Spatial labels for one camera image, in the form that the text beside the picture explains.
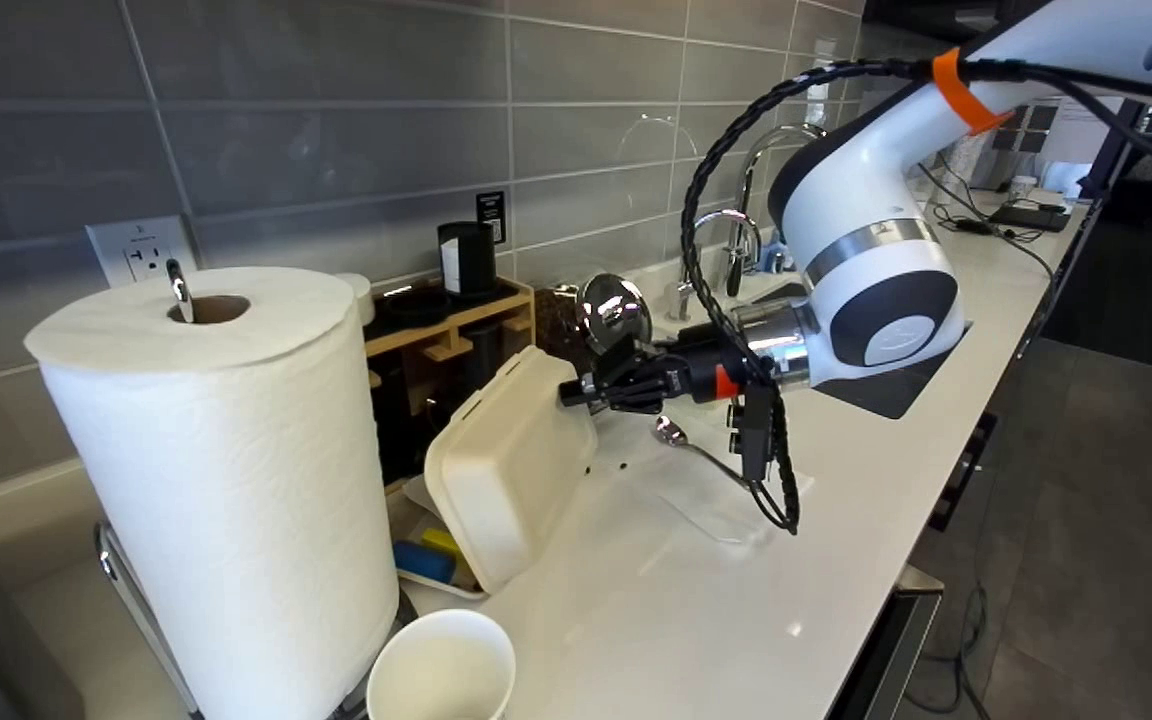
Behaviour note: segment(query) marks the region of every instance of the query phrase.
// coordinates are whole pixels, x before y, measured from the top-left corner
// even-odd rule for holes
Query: white cup
[[[368,678],[368,720],[499,720],[517,657],[486,614],[434,614],[399,628]]]

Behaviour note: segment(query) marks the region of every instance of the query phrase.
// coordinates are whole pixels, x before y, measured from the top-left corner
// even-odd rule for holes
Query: electrical outlet
[[[180,218],[146,218],[123,226],[89,226],[92,254],[107,286],[166,280],[170,262],[198,271]]]

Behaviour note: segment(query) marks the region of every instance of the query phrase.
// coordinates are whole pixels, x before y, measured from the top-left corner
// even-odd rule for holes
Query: paper towel roll
[[[189,286],[199,316],[248,307],[175,325],[170,286],[129,286],[23,343],[204,717],[320,720],[398,614],[358,293],[285,267]]]

